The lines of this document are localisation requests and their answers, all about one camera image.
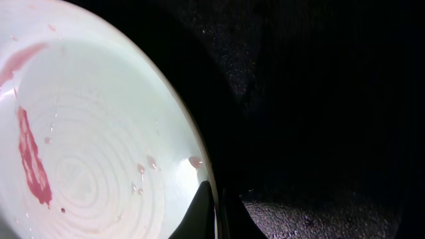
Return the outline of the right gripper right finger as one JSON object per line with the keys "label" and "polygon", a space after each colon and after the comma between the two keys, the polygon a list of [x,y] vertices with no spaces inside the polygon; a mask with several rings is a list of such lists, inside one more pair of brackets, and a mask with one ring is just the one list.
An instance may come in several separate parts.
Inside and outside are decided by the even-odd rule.
{"label": "right gripper right finger", "polygon": [[222,191],[221,220],[225,239],[266,239],[239,196],[228,189]]}

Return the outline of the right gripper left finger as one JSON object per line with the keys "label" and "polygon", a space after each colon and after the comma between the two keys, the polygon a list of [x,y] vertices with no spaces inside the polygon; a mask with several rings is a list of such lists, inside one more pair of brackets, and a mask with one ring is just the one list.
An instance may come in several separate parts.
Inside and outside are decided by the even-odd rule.
{"label": "right gripper left finger", "polygon": [[180,225],[169,239],[214,239],[214,199],[211,185],[203,181]]}

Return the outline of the light blue plate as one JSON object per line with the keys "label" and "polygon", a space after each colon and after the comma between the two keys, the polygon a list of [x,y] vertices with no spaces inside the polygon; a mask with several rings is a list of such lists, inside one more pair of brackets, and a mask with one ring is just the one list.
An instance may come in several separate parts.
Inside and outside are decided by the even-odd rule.
{"label": "light blue plate", "polygon": [[149,57],[65,1],[1,2],[1,237],[170,238],[213,181]]}

